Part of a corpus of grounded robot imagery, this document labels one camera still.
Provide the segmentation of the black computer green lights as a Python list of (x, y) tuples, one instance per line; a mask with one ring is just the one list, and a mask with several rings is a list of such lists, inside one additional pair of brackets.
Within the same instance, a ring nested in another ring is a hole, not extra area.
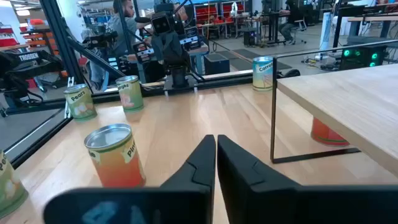
[(352, 70), (382, 65), (386, 53), (385, 45), (343, 49), (340, 70)]

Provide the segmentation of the white tower unit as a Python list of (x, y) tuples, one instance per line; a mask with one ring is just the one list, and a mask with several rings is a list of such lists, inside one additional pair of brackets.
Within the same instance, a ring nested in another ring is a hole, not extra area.
[(320, 50), (326, 50), (329, 46), (332, 21), (333, 16), (331, 15), (331, 12), (324, 12), (322, 20), (322, 32), (320, 36)]

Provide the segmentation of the pineapple label orange can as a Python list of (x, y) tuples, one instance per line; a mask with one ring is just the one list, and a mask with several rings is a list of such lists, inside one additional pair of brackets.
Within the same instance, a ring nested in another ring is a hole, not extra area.
[(103, 187), (142, 187), (146, 177), (128, 124), (110, 124), (84, 139)]
[(349, 146), (349, 142), (341, 137), (334, 130), (322, 123), (319, 119), (313, 118), (311, 137), (316, 142), (327, 146), (343, 147)]

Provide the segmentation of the black aluminium rig frame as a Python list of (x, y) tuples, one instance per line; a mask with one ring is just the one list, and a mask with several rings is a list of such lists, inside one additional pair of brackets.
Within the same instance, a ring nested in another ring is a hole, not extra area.
[[(72, 35), (68, 33), (66, 22), (64, 18), (61, 17), (59, 7), (55, 5), (55, 0), (40, 0), (43, 4), (44, 13), (50, 18), (50, 27), (55, 30), (55, 40), (61, 45), (60, 54), (66, 57), (65, 69), (67, 72), (71, 73), (71, 77), (76, 77), (78, 82), (82, 82), (83, 75), (78, 67), (77, 59), (74, 52), (78, 51), (84, 56), (88, 57), (90, 60), (94, 60), (96, 63), (102, 65), (105, 70), (113, 73), (115, 75), (122, 75), (122, 73), (110, 65), (107, 64), (101, 58), (95, 56), (92, 52), (86, 50), (79, 42), (72, 38)], [(199, 84), (199, 89), (209, 89), (221, 86), (233, 86), (240, 84), (247, 84), (251, 81), (253, 71), (244, 70), (239, 72), (221, 73), (217, 74), (214, 78), (206, 76), (203, 81)], [(35, 105), (30, 105), (22, 108), (16, 109), (6, 109), (5, 113), (8, 115), (13, 114), (26, 114), (35, 113), (39, 111), (55, 110), (58, 109), (60, 112), (66, 112), (67, 101), (64, 98), (42, 101)], [(49, 129), (49, 131), (44, 132), (43, 135), (37, 138), (36, 141), (27, 145), (26, 149), (15, 156), (12, 154), (16, 150), (11, 146), (5, 150), (6, 157), (12, 164), (13, 168), (18, 168), (23, 162), (25, 162), (31, 155), (38, 151), (46, 142), (48, 142), (52, 137), (55, 136), (66, 124), (68, 124), (72, 119), (69, 117), (63, 118), (61, 122), (57, 123), (54, 127)]]

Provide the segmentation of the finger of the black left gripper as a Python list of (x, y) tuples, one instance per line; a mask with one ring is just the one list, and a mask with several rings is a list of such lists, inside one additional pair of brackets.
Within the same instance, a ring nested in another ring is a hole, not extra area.
[(171, 44), (171, 33), (154, 34), (140, 42), (133, 44), (134, 53), (139, 63), (147, 63), (155, 58), (165, 67), (171, 66), (167, 55), (167, 48)]
[(191, 27), (184, 30), (184, 34), (173, 34), (170, 44), (169, 60), (172, 65), (185, 65), (190, 63), (189, 51), (200, 47), (200, 38), (198, 36), (198, 28)]

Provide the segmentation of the wooden desk black legs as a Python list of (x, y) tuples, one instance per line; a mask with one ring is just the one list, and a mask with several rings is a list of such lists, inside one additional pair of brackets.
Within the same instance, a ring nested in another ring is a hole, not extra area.
[(398, 0), (392, 3), (379, 3), (375, 0), (374, 6), (349, 4), (359, 0), (339, 0), (335, 1), (332, 8), (333, 15), (337, 15), (333, 47), (337, 47), (340, 41), (340, 30), (342, 22), (346, 20), (349, 26), (348, 36), (359, 36), (365, 34), (372, 22), (382, 22), (380, 38), (386, 38), (392, 21), (398, 22)]

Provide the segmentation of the black computer tower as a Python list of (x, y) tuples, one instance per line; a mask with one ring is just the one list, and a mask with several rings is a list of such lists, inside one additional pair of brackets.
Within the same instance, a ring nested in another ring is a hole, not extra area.
[(256, 44), (256, 30), (252, 27), (242, 29), (243, 44), (245, 46), (253, 46)]

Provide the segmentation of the wooden shelf black frame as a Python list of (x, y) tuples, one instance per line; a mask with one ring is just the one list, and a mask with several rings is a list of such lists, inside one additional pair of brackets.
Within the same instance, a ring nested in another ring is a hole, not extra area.
[[(276, 158), (277, 92), (327, 125), (352, 148)], [(273, 164), (363, 152), (398, 177), (398, 64), (290, 78), (272, 74)]]

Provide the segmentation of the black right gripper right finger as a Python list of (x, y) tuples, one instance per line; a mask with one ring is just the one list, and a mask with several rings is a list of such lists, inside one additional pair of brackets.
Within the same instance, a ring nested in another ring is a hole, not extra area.
[(300, 185), (225, 135), (217, 154), (230, 224), (398, 224), (398, 185)]

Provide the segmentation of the black floor mat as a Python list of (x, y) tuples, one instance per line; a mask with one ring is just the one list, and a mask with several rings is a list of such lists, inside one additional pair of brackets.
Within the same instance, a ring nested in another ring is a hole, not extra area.
[(229, 64), (239, 71), (251, 70), (253, 59), (260, 57), (260, 55), (246, 49), (224, 50), (217, 51), (217, 53), (229, 59)]

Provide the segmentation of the pears label green can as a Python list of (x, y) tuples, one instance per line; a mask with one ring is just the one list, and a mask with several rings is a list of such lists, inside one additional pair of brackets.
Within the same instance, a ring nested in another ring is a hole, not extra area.
[(71, 116), (77, 121), (86, 121), (97, 115), (91, 90), (87, 84), (78, 84), (68, 87), (64, 91), (66, 102)]
[(5, 153), (0, 151), (0, 219), (18, 209), (28, 196), (17, 172)]

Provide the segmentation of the black crate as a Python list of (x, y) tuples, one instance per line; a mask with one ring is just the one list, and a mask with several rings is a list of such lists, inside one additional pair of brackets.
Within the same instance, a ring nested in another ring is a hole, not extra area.
[(206, 75), (230, 72), (229, 59), (220, 54), (208, 54), (204, 56), (204, 64)]

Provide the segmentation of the oranges label green can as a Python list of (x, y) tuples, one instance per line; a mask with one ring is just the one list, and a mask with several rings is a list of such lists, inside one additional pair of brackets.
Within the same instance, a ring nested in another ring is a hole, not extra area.
[(143, 109), (144, 101), (138, 76), (131, 75), (118, 78), (116, 84), (124, 111)]

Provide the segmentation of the person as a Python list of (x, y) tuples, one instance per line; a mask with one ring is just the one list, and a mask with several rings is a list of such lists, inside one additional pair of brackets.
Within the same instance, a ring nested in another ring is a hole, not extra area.
[[(109, 20), (108, 24), (112, 31), (117, 33), (116, 41), (112, 46), (114, 55), (127, 54), (127, 37), (128, 33), (136, 33), (136, 30), (144, 28), (149, 23), (137, 23), (134, 20), (134, 6), (131, 0), (114, 0), (113, 2), (114, 15)], [(100, 91), (105, 76), (105, 70), (99, 65), (90, 61), (91, 70), (91, 84), (96, 90)]]
[(285, 39), (285, 44), (295, 44), (295, 37), (292, 36), (293, 30), (306, 30), (307, 23), (305, 17), (294, 3), (293, 0), (286, 0), (287, 9), (280, 10), (280, 15), (287, 15), (287, 21), (279, 25), (279, 32)]

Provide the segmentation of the red storage rack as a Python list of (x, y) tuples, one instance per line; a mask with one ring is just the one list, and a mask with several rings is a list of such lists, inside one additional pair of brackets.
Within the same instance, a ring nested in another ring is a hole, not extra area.
[(247, 17), (244, 0), (210, 1), (194, 5), (197, 25), (201, 24), (232, 24), (237, 19)]

